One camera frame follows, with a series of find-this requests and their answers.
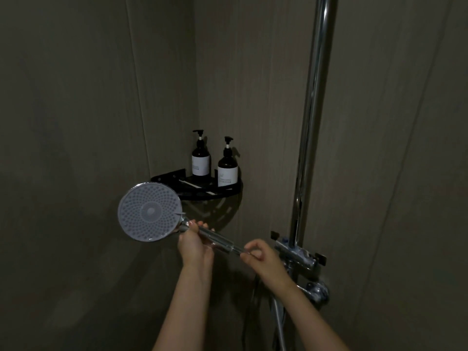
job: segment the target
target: white label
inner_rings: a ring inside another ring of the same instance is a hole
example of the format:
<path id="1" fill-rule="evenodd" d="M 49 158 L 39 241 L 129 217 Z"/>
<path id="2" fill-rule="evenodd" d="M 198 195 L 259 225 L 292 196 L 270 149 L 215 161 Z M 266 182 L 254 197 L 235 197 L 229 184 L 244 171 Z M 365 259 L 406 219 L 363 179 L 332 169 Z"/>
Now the white label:
<path id="1" fill-rule="evenodd" d="M 237 166 L 234 168 L 222 168 L 218 166 L 218 187 L 237 183 Z"/>
<path id="2" fill-rule="evenodd" d="M 198 158 L 192 155 L 192 174 L 205 176 L 210 173 L 210 157 Z"/>

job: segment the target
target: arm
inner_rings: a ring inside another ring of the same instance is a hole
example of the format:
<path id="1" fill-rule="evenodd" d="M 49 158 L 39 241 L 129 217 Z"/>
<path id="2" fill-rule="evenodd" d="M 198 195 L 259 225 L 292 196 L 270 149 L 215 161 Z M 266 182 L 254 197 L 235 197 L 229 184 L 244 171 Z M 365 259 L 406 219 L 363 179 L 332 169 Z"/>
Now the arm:
<path id="1" fill-rule="evenodd" d="M 214 253 L 202 244 L 193 221 L 179 236 L 178 248 L 184 265 L 153 351 L 203 349 Z"/>
<path id="2" fill-rule="evenodd" d="M 275 251 L 263 240 L 249 242 L 251 256 L 241 259 L 260 276 L 263 283 L 280 299 L 291 316 L 307 351 L 349 351 L 312 303 L 297 288 Z"/>

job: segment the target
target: corner shelf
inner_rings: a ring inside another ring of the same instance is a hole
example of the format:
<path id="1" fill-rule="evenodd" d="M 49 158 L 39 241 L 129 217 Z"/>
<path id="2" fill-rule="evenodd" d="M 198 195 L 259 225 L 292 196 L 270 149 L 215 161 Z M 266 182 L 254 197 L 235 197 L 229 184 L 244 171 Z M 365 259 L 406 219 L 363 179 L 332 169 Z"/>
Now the corner shelf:
<path id="1" fill-rule="evenodd" d="M 208 201 L 237 195 L 242 190 L 242 181 L 229 186 L 218 187 L 218 171 L 214 170 L 214 177 L 200 178 L 185 174 L 185 169 L 180 169 L 167 174 L 154 176 L 151 182 L 163 183 L 172 188 L 184 201 Z"/>

